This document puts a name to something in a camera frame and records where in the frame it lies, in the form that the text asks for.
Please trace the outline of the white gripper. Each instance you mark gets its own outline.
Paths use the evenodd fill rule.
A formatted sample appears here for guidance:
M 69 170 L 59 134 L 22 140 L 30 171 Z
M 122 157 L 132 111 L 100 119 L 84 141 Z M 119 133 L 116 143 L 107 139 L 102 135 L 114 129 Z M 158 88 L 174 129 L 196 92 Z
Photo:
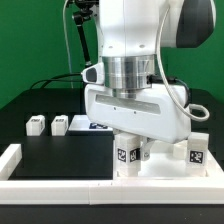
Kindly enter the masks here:
M 162 84 L 137 91 L 135 99 L 117 98 L 110 88 L 88 84 L 85 107 L 91 122 L 144 136 L 142 160 L 150 159 L 154 139 L 177 143 L 191 133 L 190 119 L 177 108 Z

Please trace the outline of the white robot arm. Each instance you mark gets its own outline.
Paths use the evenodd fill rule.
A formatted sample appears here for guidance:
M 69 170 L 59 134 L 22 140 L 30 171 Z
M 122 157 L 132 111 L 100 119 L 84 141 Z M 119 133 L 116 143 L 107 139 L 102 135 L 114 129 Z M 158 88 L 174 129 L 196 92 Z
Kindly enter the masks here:
M 109 126 L 117 158 L 149 157 L 150 142 L 177 143 L 209 111 L 190 102 L 185 83 L 165 76 L 163 47 L 196 48 L 214 31 L 214 0 L 100 0 L 98 63 L 82 72 L 89 119 Z

